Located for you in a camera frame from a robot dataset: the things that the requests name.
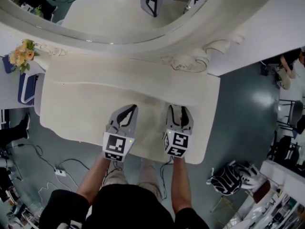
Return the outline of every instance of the green leaf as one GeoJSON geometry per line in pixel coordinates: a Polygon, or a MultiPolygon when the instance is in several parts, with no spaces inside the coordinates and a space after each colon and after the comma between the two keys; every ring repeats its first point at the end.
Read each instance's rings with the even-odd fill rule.
{"type": "Polygon", "coordinates": [[[28,49],[29,49],[29,50],[34,50],[34,46],[35,46],[35,45],[34,45],[34,42],[33,42],[33,41],[29,41],[29,42],[28,42],[28,49]]]}
{"type": "Polygon", "coordinates": [[[23,73],[25,73],[25,70],[26,70],[26,67],[21,67],[21,70],[20,70],[20,74],[23,74],[23,73]]]}
{"type": "Polygon", "coordinates": [[[17,72],[16,69],[17,69],[17,67],[16,67],[16,66],[13,66],[13,67],[11,68],[12,73],[13,73],[13,72],[17,72]]]}

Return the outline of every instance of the black and white helmet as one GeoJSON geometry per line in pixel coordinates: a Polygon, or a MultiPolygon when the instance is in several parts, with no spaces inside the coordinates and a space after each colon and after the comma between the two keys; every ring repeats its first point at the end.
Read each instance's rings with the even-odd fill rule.
{"type": "Polygon", "coordinates": [[[212,177],[206,182],[208,185],[212,184],[217,192],[226,196],[236,193],[242,185],[241,176],[234,170],[233,163],[221,168],[215,174],[213,174],[213,168],[212,177]]]}
{"type": "Polygon", "coordinates": [[[233,164],[234,169],[242,177],[243,189],[254,189],[261,184],[262,176],[258,169],[248,162],[233,164]]]}

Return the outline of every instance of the shoe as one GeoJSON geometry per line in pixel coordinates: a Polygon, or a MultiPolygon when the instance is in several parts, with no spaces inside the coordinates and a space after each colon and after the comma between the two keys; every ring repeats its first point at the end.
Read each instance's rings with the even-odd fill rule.
{"type": "Polygon", "coordinates": [[[26,129],[28,130],[30,128],[30,121],[31,121],[30,114],[26,113],[23,120],[25,121],[26,129]]]}
{"type": "Polygon", "coordinates": [[[57,7],[57,6],[54,6],[54,10],[53,10],[52,13],[55,13],[57,9],[58,9],[58,7],[57,7]]]}
{"type": "Polygon", "coordinates": [[[28,130],[26,130],[26,132],[27,132],[27,136],[25,136],[24,138],[25,138],[25,139],[29,139],[29,138],[30,138],[29,131],[28,131],[28,130]]]}

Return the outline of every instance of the white shelf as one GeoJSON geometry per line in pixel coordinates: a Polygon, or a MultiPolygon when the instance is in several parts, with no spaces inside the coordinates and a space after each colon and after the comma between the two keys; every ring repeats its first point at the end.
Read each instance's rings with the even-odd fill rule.
{"type": "Polygon", "coordinates": [[[284,220],[279,224],[275,229],[279,229],[287,220],[288,218],[292,215],[292,213],[296,210],[296,208],[299,206],[299,202],[295,204],[295,206],[291,209],[291,211],[288,213],[288,215],[284,218],[284,220]]]}
{"type": "Polygon", "coordinates": [[[283,192],[278,200],[274,203],[272,208],[269,210],[269,212],[258,223],[256,223],[252,229],[261,229],[268,225],[268,223],[273,219],[273,216],[271,216],[272,212],[282,202],[285,195],[286,193],[283,192]]]}

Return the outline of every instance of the chair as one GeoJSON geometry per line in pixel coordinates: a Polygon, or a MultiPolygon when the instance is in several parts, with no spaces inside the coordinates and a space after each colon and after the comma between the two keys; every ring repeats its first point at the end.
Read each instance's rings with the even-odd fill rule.
{"type": "Polygon", "coordinates": [[[2,61],[3,61],[3,64],[4,64],[5,72],[6,72],[7,74],[12,73],[12,72],[13,72],[12,67],[14,67],[14,65],[10,63],[9,56],[8,56],[8,55],[5,55],[5,56],[2,58],[2,61]]]}
{"type": "Polygon", "coordinates": [[[30,70],[20,75],[18,102],[34,106],[40,115],[40,102],[45,71],[34,61],[30,62],[30,70]]]}
{"type": "Polygon", "coordinates": [[[280,123],[279,126],[281,127],[281,129],[293,131],[297,127],[299,120],[302,118],[303,108],[304,108],[303,103],[301,101],[284,100],[284,99],[280,99],[280,101],[290,102],[289,104],[283,104],[283,106],[289,105],[290,110],[289,110],[289,115],[286,116],[288,117],[286,123],[282,121],[277,121],[277,122],[280,123]]]}
{"type": "Polygon", "coordinates": [[[305,129],[305,115],[302,115],[301,119],[296,124],[296,128],[294,131],[296,131],[298,134],[302,134],[305,129]]]}
{"type": "Polygon", "coordinates": [[[1,125],[6,123],[4,112],[5,112],[4,109],[0,110],[0,130],[1,130],[1,125]]]}

